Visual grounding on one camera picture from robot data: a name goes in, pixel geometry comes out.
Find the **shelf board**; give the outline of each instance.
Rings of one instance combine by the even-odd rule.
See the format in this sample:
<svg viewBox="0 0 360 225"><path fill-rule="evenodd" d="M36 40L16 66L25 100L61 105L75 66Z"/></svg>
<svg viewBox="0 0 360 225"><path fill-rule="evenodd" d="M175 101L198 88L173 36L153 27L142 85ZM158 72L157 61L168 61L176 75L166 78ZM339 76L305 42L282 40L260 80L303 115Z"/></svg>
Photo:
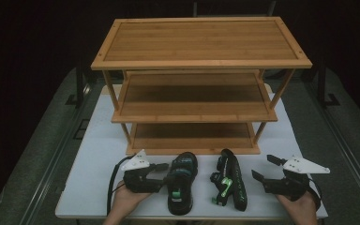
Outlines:
<svg viewBox="0 0 360 225"><path fill-rule="evenodd" d="M257 69L128 71L114 123L277 121Z"/></svg>
<svg viewBox="0 0 360 225"><path fill-rule="evenodd" d="M148 155L178 155L186 151L219 155L223 148L235 154L260 154L250 123L133 124L127 154L144 149Z"/></svg>
<svg viewBox="0 0 360 225"><path fill-rule="evenodd" d="M310 68L279 17L116 19L93 70Z"/></svg>

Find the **black sneaker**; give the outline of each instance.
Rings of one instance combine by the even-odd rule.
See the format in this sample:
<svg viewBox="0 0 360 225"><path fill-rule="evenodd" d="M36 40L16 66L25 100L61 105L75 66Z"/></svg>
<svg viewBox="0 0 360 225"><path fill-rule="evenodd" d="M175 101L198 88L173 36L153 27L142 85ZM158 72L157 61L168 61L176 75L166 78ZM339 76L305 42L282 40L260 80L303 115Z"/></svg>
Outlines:
<svg viewBox="0 0 360 225"><path fill-rule="evenodd" d="M192 208L191 185L198 173L198 161L191 152L180 154L172 161L168 173L168 208L173 215L183 216Z"/></svg>

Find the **wooden rack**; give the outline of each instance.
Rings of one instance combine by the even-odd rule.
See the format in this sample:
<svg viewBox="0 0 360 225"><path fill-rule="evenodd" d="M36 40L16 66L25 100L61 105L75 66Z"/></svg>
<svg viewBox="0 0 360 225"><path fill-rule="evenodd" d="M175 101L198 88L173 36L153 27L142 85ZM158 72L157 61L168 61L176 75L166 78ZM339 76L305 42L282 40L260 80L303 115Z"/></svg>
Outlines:
<svg viewBox="0 0 360 225"><path fill-rule="evenodd" d="M295 69L310 67L279 17L115 20L92 64L103 71L127 153L150 155L259 154ZM287 69L272 99L268 68ZM119 98L110 70L124 72ZM256 132L252 122L261 122Z"/></svg>

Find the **white tabletop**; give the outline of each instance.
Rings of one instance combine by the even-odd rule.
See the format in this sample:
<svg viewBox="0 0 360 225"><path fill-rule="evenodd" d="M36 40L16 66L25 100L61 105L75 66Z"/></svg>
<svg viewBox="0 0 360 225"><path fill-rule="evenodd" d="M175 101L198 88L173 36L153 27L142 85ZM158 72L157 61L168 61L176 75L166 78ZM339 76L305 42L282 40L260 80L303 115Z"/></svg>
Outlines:
<svg viewBox="0 0 360 225"><path fill-rule="evenodd" d="M226 206L211 203L218 195L216 186L210 182L210 175L216 172L219 156L197 155L198 175L192 185L194 204L185 216L172 215L167 206L168 192L163 187L159 193L143 201L128 218L155 219L284 219L288 218L273 194L264 192L260 182L253 179L251 170L261 173L265 178L283 178L282 168L268 162L266 155L278 158L302 156L294 138L293 129L284 105L280 100L276 106L278 122L267 123L259 146L260 155L237 155L242 178L247 190L247 210L241 212L233 207L231 196ZM55 214L59 218L105 218L107 190L115 164L126 156L127 140L120 124L112 124L113 104L110 95L102 93L93 112L89 126L83 137L78 155L68 176L66 188L57 204ZM253 124L257 130L259 123ZM169 163L176 156L147 156L150 163ZM153 174L163 177L167 172ZM119 170L115 184L122 180ZM318 218L328 215L322 204L317 212Z"/></svg>

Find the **black background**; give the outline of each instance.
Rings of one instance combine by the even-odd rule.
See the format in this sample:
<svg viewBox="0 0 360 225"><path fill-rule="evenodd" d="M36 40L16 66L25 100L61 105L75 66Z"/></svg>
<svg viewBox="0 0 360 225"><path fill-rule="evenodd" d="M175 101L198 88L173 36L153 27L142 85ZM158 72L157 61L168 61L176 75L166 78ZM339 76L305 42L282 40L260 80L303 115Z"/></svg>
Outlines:
<svg viewBox="0 0 360 225"><path fill-rule="evenodd" d="M0 192L61 81L90 66L115 18L191 17L192 2L0 1ZM269 1L199 2L199 14L226 15L265 11ZM360 0L277 0L274 16L360 107Z"/></svg>

